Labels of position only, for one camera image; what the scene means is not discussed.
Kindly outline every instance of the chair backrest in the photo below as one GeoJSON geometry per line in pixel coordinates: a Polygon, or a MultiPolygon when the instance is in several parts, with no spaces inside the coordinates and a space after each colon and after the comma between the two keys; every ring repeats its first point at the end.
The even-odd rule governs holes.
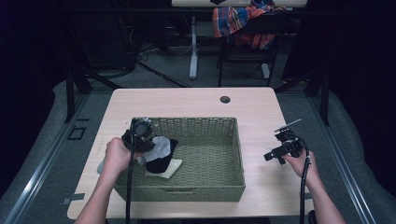
{"type": "Polygon", "coordinates": [[[286,16],[275,13],[264,13],[249,20],[240,30],[245,34],[284,34],[289,26],[286,16]]]}

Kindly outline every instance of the plaid shirt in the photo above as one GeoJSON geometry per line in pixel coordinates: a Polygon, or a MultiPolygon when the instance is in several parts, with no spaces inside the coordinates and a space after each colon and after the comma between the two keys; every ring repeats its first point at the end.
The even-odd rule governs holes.
{"type": "MultiPolygon", "coordinates": [[[[257,3],[251,0],[248,7],[216,7],[213,10],[214,36],[222,37],[235,33],[247,24],[248,20],[254,19],[265,12],[274,11],[273,0],[262,0],[257,3]]],[[[276,35],[247,35],[235,34],[235,45],[250,45],[252,48],[265,49],[276,35]]]]}

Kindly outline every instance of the basket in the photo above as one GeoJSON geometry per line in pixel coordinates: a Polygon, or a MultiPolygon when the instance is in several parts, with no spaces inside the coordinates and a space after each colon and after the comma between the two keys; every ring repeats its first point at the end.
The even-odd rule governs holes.
{"type": "MultiPolygon", "coordinates": [[[[131,200],[134,202],[238,202],[245,190],[235,118],[150,118],[159,136],[178,141],[174,159],[183,163],[169,178],[145,176],[135,164],[131,200]]],[[[126,200],[127,171],[115,190],[126,200]]]]}

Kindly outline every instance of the table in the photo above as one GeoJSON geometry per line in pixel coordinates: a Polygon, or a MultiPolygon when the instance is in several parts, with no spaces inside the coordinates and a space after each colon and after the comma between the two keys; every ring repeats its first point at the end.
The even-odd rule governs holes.
{"type": "MultiPolygon", "coordinates": [[[[276,0],[276,6],[287,7],[287,10],[292,10],[292,7],[305,7],[307,0],[276,0]]],[[[227,0],[220,4],[212,3],[209,0],[172,0],[172,7],[247,7],[250,5],[250,0],[227,0]]],[[[197,33],[196,33],[196,20],[191,17],[191,64],[190,64],[190,79],[197,78],[198,68],[198,49],[197,33]]],[[[262,66],[264,74],[269,74],[268,66],[262,66]]]]}
{"type": "MultiPolygon", "coordinates": [[[[238,203],[132,202],[132,218],[298,216],[300,177],[288,164],[265,161],[263,155],[280,142],[274,130],[285,125],[276,95],[270,88],[119,89],[113,92],[92,150],[78,182],[68,217],[75,219],[92,195],[105,156],[106,143],[120,137],[132,117],[237,118],[246,189],[238,203]],[[221,96],[230,97],[224,104],[221,96]]],[[[313,203],[305,200],[305,211],[313,203]]],[[[125,218],[125,201],[113,190],[107,218],[125,218]]]]}

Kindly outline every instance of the forearm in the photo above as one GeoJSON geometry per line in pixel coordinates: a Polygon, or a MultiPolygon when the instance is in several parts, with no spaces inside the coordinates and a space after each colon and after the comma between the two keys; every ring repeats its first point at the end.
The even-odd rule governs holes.
{"type": "Polygon", "coordinates": [[[307,186],[314,201],[315,215],[318,224],[346,223],[326,192],[320,179],[315,179],[307,186]]]}
{"type": "Polygon", "coordinates": [[[93,190],[91,198],[81,211],[76,223],[105,223],[108,201],[116,179],[101,174],[93,190]]]}

